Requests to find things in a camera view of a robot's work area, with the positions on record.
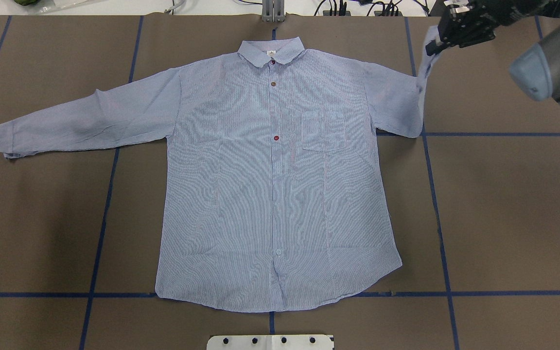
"light blue button-up shirt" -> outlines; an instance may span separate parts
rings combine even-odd
[[[156,292],[236,312],[305,310],[402,265],[375,128],[417,137],[424,87],[299,38],[0,124],[7,158],[167,138]]]

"shirt sleeve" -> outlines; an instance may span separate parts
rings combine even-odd
[[[174,132],[179,106],[179,71],[169,69],[4,122],[0,152],[19,158],[158,140]]]
[[[373,127],[416,138],[422,131],[427,77],[438,55],[427,56],[424,47],[438,35],[438,27],[429,27],[422,45],[422,62],[417,77],[365,63],[365,92]]]

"chest pocket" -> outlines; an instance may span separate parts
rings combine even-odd
[[[305,111],[301,130],[304,149],[329,152],[347,147],[345,120],[340,112]]]

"white board with holes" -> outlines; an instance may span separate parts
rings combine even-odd
[[[213,336],[207,350],[333,350],[334,336],[324,334]]]

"shirt collar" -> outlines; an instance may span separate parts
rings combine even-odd
[[[243,41],[239,54],[254,66],[261,68],[272,58],[263,51],[276,50],[273,59],[280,64],[288,64],[304,51],[304,45],[299,37],[287,40],[272,41]]]

